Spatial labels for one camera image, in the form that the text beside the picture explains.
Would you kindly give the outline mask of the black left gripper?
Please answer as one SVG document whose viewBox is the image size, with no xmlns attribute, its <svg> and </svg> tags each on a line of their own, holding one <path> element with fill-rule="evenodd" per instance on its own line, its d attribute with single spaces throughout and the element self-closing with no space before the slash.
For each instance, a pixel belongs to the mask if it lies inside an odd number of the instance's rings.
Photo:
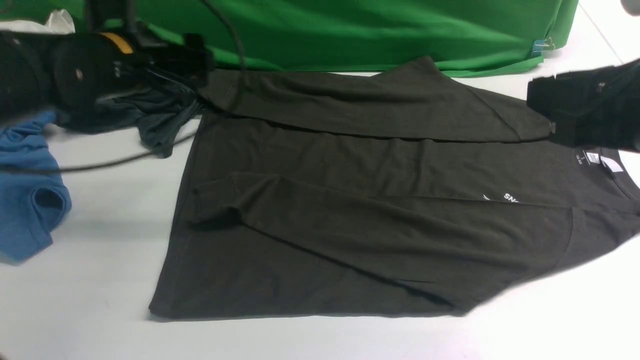
<svg viewBox="0 0 640 360">
<path fill-rule="evenodd" d="M 205 39 L 196 33 L 182 35 L 182 43 L 161 39 L 152 33 L 132 33 L 134 60 L 131 78 L 140 84 L 164 76 L 187 87 L 199 89 L 209 83 L 214 69 L 214 55 L 205 46 Z"/>
</svg>

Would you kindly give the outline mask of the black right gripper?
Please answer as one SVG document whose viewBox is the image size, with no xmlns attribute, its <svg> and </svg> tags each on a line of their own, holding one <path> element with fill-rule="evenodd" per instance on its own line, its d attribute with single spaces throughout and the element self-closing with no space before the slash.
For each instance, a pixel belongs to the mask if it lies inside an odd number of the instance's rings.
<svg viewBox="0 0 640 360">
<path fill-rule="evenodd" d="M 640 62 L 568 71 L 528 82 L 526 105 L 570 148 L 640 149 Z"/>
</svg>

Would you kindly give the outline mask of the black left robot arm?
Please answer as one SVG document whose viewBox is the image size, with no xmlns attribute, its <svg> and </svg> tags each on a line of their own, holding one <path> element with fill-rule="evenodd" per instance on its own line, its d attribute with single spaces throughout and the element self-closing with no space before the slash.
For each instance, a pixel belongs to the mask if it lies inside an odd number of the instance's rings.
<svg viewBox="0 0 640 360">
<path fill-rule="evenodd" d="M 184 44 L 150 32 L 120 29 L 87 33 L 2 30 L 1 126 L 46 110 L 91 109 L 96 102 L 128 96 L 174 81 L 188 89 L 208 84 L 213 53 L 201 35 Z"/>
</svg>

